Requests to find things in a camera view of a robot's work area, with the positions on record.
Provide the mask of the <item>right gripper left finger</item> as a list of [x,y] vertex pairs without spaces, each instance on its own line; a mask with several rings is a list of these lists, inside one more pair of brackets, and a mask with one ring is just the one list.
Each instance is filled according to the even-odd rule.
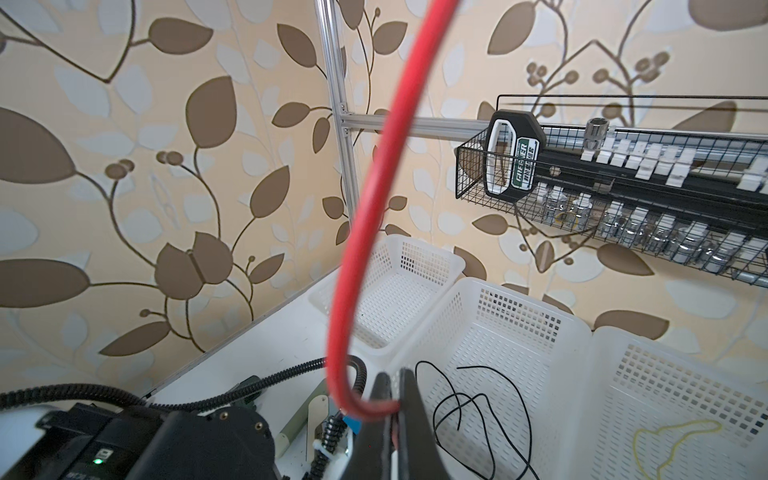
[[392,424],[392,415],[362,424],[342,480],[391,479]]

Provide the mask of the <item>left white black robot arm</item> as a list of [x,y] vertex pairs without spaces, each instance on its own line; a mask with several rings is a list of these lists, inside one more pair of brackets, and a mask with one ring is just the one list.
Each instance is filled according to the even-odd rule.
[[311,360],[195,402],[149,403],[125,390],[68,383],[2,394],[4,411],[71,400],[45,414],[42,437],[7,479],[278,479],[267,420],[241,400],[323,368]]

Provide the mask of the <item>left white plastic basket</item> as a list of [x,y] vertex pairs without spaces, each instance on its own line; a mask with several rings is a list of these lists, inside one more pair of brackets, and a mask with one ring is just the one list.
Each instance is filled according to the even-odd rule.
[[352,345],[385,362],[453,286],[460,256],[403,235],[373,249],[356,309]]

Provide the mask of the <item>middle white plastic basket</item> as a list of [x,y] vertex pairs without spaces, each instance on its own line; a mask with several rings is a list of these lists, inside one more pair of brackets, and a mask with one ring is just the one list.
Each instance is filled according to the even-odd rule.
[[543,301],[462,279],[428,313],[390,369],[414,371],[454,479],[560,479],[591,340]]

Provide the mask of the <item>white plastic basket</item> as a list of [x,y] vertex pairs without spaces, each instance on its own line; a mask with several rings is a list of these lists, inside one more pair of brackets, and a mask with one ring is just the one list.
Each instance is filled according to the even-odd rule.
[[453,286],[460,256],[403,235],[373,249],[356,309],[352,345],[385,362]]
[[602,327],[578,386],[564,479],[767,476],[767,393],[737,375]]
[[591,340],[543,301],[462,279],[428,313],[390,369],[414,371],[454,479],[560,479]]

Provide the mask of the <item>black socket tool set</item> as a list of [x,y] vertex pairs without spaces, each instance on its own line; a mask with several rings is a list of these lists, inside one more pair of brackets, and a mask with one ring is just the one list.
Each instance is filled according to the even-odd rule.
[[727,276],[767,283],[767,161],[737,178],[708,169],[698,139],[616,132],[604,118],[557,145],[524,112],[492,115],[478,138],[486,196],[536,221]]

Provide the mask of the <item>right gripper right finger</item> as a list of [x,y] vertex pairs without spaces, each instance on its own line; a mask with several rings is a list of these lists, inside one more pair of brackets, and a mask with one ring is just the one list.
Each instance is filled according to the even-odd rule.
[[399,372],[398,466],[399,479],[449,479],[427,418],[415,373]]

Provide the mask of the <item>right white plastic basket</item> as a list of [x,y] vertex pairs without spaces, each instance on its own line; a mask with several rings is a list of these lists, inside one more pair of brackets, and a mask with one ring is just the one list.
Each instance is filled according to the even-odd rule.
[[602,327],[578,386],[564,479],[767,476],[767,393],[737,375]]

